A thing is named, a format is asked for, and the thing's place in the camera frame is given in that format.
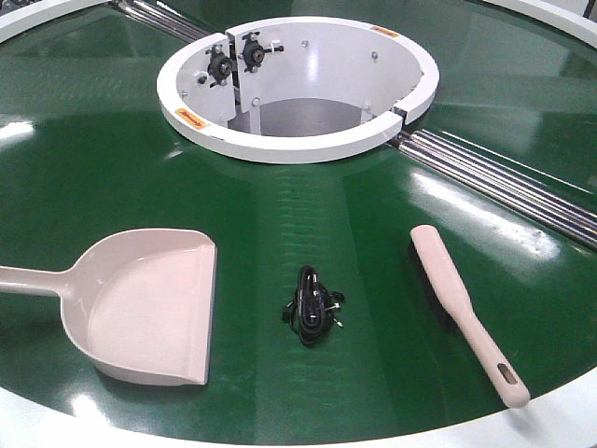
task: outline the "brush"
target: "brush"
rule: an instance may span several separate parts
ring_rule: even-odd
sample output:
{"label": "brush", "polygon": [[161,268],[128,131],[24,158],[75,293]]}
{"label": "brush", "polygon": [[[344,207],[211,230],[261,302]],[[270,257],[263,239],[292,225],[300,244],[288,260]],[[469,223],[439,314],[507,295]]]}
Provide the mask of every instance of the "brush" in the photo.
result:
{"label": "brush", "polygon": [[422,225],[410,231],[419,260],[437,299],[466,338],[508,408],[527,404],[530,394],[502,351],[475,315],[465,284],[439,232]]}

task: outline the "metal rod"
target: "metal rod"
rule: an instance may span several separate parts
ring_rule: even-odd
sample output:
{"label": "metal rod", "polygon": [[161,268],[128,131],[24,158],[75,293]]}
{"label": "metal rod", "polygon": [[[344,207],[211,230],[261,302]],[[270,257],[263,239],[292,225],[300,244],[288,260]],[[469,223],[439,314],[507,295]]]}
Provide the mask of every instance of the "metal rod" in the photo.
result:
{"label": "metal rod", "polygon": [[579,222],[584,222],[587,226],[594,226],[597,222],[597,215],[545,190],[531,177],[517,173],[511,168],[477,154],[475,151],[456,145],[428,131],[417,131],[412,134],[411,139],[445,154],[451,160],[470,167],[471,170],[475,170],[518,194],[542,203],[546,207],[565,214],[572,219],[577,219]]}
{"label": "metal rod", "polygon": [[471,170],[470,166],[458,163],[454,158],[446,157],[414,140],[404,140],[391,144],[405,155],[430,166],[437,171],[448,175],[469,187],[480,191],[487,196],[504,203],[508,207],[532,217],[537,221],[551,227],[553,230],[565,234],[576,241],[597,250],[597,221],[593,220],[588,226],[584,220],[579,220],[567,214],[559,213],[558,210],[546,207],[544,203],[538,203],[533,197],[520,194],[518,190],[508,189],[503,184],[496,184],[494,179],[485,176],[480,170]]}
{"label": "metal rod", "polygon": [[166,9],[150,5],[141,0],[113,0],[112,4],[133,19],[188,43],[210,34],[194,23],[176,16]]}
{"label": "metal rod", "polygon": [[135,7],[142,9],[144,12],[155,17],[156,19],[166,24],[170,24],[175,30],[180,29],[187,34],[194,36],[195,40],[201,39],[210,34],[207,31],[202,30],[202,28],[198,27],[194,23],[185,20],[182,16],[177,16],[163,7],[154,6],[141,0],[133,0],[132,3]]}

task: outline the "green conveyor belt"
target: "green conveyor belt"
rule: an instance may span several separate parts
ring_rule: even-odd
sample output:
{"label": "green conveyor belt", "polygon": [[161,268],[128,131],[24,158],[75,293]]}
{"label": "green conveyor belt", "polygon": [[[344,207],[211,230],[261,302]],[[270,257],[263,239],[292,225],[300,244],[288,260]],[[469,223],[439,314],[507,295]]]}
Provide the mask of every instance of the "green conveyor belt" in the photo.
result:
{"label": "green conveyor belt", "polygon": [[[597,211],[597,52],[479,2],[170,0],[212,31],[287,15],[377,23],[425,47],[437,99],[412,129],[507,157]],[[1,294],[0,386],[64,413],[87,397],[116,427],[197,441],[322,443],[456,424],[503,408],[464,338],[425,301],[409,230],[441,231],[475,309],[537,397],[597,366],[597,254],[389,146],[274,166],[194,146],[155,79],[184,43],[94,7],[0,45],[0,264],[70,267],[108,234],[203,231],[218,247],[207,386],[95,370],[58,300]],[[347,302],[312,349],[280,319],[302,264]]]}

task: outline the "round opening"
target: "round opening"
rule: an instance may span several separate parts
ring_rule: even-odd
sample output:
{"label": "round opening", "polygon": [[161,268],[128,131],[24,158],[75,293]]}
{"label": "round opening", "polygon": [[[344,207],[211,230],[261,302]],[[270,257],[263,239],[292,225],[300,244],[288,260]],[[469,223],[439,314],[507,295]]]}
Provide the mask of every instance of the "round opening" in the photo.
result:
{"label": "round opening", "polygon": [[353,156],[396,136],[435,94],[435,62],[394,31],[320,17],[209,35],[162,67],[158,94],[182,135],[248,161]]}

